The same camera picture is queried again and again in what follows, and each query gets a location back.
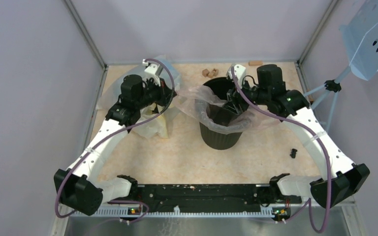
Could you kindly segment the black plastic trash bin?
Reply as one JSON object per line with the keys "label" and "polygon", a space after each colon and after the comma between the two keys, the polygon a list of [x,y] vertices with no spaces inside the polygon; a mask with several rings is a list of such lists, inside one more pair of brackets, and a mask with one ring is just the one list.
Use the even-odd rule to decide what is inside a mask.
{"label": "black plastic trash bin", "polygon": [[[213,95],[226,102],[226,94],[233,88],[234,83],[225,77],[218,77],[208,80],[203,85],[210,88]],[[205,112],[209,124],[199,124],[204,143],[216,150],[226,150],[233,147],[242,135],[242,132],[230,130],[230,123],[238,115],[224,109],[221,105],[212,104],[207,104]]]}

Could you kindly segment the pink plastic trash bag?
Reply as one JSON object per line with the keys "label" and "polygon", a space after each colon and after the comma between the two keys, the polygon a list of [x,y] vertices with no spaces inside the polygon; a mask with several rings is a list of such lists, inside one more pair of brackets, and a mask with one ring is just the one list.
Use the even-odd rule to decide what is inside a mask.
{"label": "pink plastic trash bag", "polygon": [[225,102],[204,85],[182,88],[173,99],[173,105],[181,112],[221,134],[264,130],[278,124],[253,108],[239,115],[227,111],[223,107]]}

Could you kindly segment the clear yellow-rimmed trash bag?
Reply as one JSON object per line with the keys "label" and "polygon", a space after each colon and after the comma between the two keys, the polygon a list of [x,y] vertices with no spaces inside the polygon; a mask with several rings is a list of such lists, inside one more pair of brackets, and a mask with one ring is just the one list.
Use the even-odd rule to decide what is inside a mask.
{"label": "clear yellow-rimmed trash bag", "polygon": [[179,88],[179,74],[163,59],[143,59],[142,72],[127,74],[97,132],[102,140],[130,132],[162,115]]}

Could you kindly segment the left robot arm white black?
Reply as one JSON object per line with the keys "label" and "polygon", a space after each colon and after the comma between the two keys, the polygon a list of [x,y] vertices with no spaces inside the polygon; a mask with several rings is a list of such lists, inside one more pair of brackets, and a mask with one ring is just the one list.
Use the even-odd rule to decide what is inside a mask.
{"label": "left robot arm white black", "polygon": [[179,84],[172,75],[169,78],[170,84],[158,75],[143,78],[131,74],[123,78],[118,100],[109,108],[94,139],[66,170],[59,169],[54,174],[58,218],[70,216],[60,213],[60,204],[90,216],[101,204],[117,198],[126,203],[136,201],[135,179],[119,175],[99,182],[98,175],[114,148],[132,129],[153,121],[169,108]]}

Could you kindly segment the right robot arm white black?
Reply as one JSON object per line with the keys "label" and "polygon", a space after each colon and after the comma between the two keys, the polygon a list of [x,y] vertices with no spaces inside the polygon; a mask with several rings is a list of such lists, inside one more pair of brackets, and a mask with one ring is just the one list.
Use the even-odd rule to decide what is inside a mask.
{"label": "right robot arm white black", "polygon": [[331,208],[359,191],[370,174],[365,164],[355,164],[329,137],[314,115],[309,102],[298,90],[289,90],[283,81],[282,69],[275,64],[257,68],[257,82],[246,80],[247,69],[230,66],[227,78],[235,88],[228,92],[228,102],[235,111],[253,108],[279,120],[292,131],[315,162],[316,177],[279,175],[269,197],[276,203],[288,196],[311,198],[324,208]]}

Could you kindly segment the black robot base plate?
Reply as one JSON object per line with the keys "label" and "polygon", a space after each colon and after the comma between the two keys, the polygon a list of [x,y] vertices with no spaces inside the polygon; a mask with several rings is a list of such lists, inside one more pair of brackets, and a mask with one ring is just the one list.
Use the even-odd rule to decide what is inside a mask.
{"label": "black robot base plate", "polygon": [[145,184],[133,187],[124,200],[149,206],[150,213],[242,213],[264,207],[300,204],[297,196],[284,196],[269,184]]}

